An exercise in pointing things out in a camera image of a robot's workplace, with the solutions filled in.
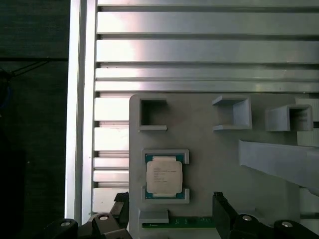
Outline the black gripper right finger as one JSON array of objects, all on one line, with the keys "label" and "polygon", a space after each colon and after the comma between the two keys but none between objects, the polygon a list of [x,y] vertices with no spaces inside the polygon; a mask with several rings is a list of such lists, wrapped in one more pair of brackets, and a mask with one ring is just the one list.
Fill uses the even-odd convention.
[{"label": "black gripper right finger", "polygon": [[212,218],[222,239],[317,239],[319,236],[300,223],[275,221],[270,227],[249,214],[239,214],[222,192],[212,196]]}]

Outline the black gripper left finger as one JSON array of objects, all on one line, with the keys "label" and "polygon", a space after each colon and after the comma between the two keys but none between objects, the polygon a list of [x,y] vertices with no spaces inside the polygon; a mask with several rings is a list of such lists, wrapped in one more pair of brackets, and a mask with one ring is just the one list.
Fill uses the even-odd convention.
[{"label": "black gripper left finger", "polygon": [[83,225],[59,219],[43,229],[45,239],[130,239],[129,193],[118,193],[109,213],[97,213]]}]

